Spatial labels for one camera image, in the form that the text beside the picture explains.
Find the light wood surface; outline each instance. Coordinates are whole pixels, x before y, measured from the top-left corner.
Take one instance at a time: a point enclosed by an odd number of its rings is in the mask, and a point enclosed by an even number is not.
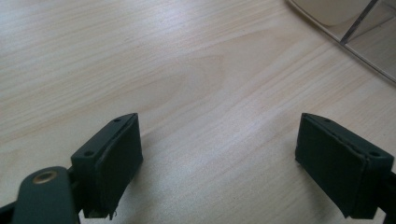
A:
[[[141,170],[82,223],[382,223],[344,219],[294,149],[309,112],[396,155],[395,94],[281,0],[2,1],[0,203],[137,112]]]

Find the clear acrylic sheet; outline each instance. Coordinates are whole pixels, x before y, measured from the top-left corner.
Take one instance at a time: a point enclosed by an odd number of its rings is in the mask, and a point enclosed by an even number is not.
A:
[[[343,47],[396,82],[396,0],[289,2]]]

